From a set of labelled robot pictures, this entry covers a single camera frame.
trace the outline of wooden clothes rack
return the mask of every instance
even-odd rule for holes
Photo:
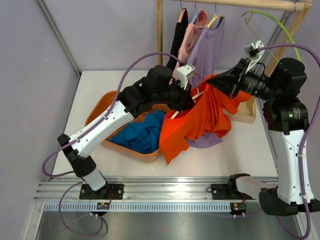
[[[216,5],[226,5],[234,7],[245,7],[245,8],[255,8],[255,9],[268,9],[268,10],[278,10],[285,12],[293,12],[292,21],[287,27],[291,36],[294,36],[297,30],[299,29],[301,23],[307,16],[313,0],[303,0],[302,2],[293,1],[282,1],[282,0],[181,0],[182,2],[191,2],[191,3],[203,3],[203,4],[216,4]],[[156,27],[157,27],[157,51],[163,51],[163,0],[156,0]],[[289,43],[288,37],[285,35],[280,42],[278,43]],[[274,56],[277,59],[280,59],[283,53],[285,52],[285,47],[279,47],[275,50]],[[158,56],[158,64],[163,64],[163,56]],[[272,70],[275,68],[277,62],[274,58],[266,64],[265,74],[270,75]],[[231,116],[231,120],[239,122],[253,123],[256,119],[255,113],[255,98],[251,99],[246,103],[246,108],[249,111],[251,118],[243,118],[243,116],[236,114]]]

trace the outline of pink shirt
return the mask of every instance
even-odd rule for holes
[[[180,59],[184,64],[187,63],[188,57],[190,56],[194,46],[197,43],[202,31],[208,25],[208,16],[204,10],[200,10],[200,14],[197,16],[194,24],[189,23],[185,30],[184,38],[181,47],[178,51],[178,59]],[[173,77],[176,76],[176,69],[179,67],[179,63],[173,71]]]

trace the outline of laundry basket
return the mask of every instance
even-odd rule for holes
[[[98,117],[100,114],[102,114],[112,103],[116,95],[116,91],[110,91],[106,93],[97,103],[97,105],[94,107],[90,115],[85,121],[85,125],[87,126],[89,123],[91,123],[96,117]],[[165,114],[169,113],[171,109],[165,105],[165,104],[155,104],[153,105],[152,109],[148,112],[145,112],[135,118],[133,122],[143,122],[147,113],[153,113],[155,110],[160,110],[164,112]],[[110,136],[108,136],[103,142],[101,143],[102,146],[108,149],[112,149],[114,151],[117,151],[121,154],[124,154],[126,156],[129,156],[133,159],[136,159],[138,161],[144,162],[144,163],[152,163],[156,161],[161,156],[160,148],[158,148],[156,151],[149,153],[149,154],[143,154],[136,151],[133,151],[131,149],[125,148],[123,146],[117,145],[113,142],[108,141],[108,139],[112,138],[114,135],[116,135],[120,130],[122,130],[126,126],[123,125],[122,127],[118,128],[116,131],[114,131]]]

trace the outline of clothing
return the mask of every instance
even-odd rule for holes
[[[186,137],[195,141],[207,132],[215,133],[219,138],[226,135],[231,130],[231,121],[223,113],[224,109],[235,114],[240,102],[249,100],[250,95],[244,92],[240,92],[233,99],[228,98],[218,89],[207,84],[206,80],[211,77],[212,75],[208,76],[197,87],[199,92],[204,91],[204,93],[195,99],[196,104],[192,109],[178,113],[174,119],[170,117],[176,112],[175,110],[165,115],[159,147],[167,164],[181,151],[189,148]],[[197,88],[191,90],[192,96],[198,93]]]
[[[200,82],[215,71],[224,32],[224,17],[220,17],[215,30],[210,31],[206,26],[187,60],[188,64],[195,66],[196,73],[200,76]],[[199,76],[195,75],[189,80],[192,88],[200,83]]]
[[[207,149],[211,148],[219,143],[222,143],[222,139],[214,132],[205,132],[202,136],[198,137],[196,140],[192,141],[185,138],[190,147],[197,149]]]
[[[183,12],[181,22],[177,22],[175,25],[174,37],[173,37],[172,46],[170,50],[170,53],[176,57],[178,57],[178,51],[184,40],[187,26],[188,26],[188,12],[187,12],[187,9],[185,9],[185,11]],[[170,57],[166,66],[173,71],[175,70],[176,64],[177,64],[177,60]]]
[[[208,25],[208,16],[204,10],[200,10],[200,14],[195,20],[194,24],[189,23],[184,34],[184,38],[181,47],[178,52],[178,59],[180,59],[184,64],[187,63],[188,57],[190,56],[194,46],[196,45],[202,31],[205,26]],[[177,62],[175,69],[173,71],[173,77],[176,76],[176,69],[179,67]]]
[[[159,148],[159,138],[165,113],[156,110],[148,113],[143,122],[131,122],[110,142],[141,154],[150,154]]]
[[[187,60],[188,64],[195,66],[196,73],[198,74],[189,80],[192,88],[197,87],[207,76],[214,73],[224,32],[224,17],[220,17],[214,31],[210,31],[207,26],[203,29]],[[192,141],[187,139],[187,142],[191,147],[204,149],[219,144],[222,140],[215,133],[207,132],[197,138],[197,140]]]

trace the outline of black shirt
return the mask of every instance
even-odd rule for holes
[[[178,57],[178,51],[181,47],[181,44],[184,40],[186,29],[188,26],[188,13],[187,9],[184,11],[181,22],[177,22],[175,26],[175,32],[172,42],[172,47],[170,53],[176,57]],[[170,57],[166,66],[170,68],[172,71],[175,70],[177,61]]]

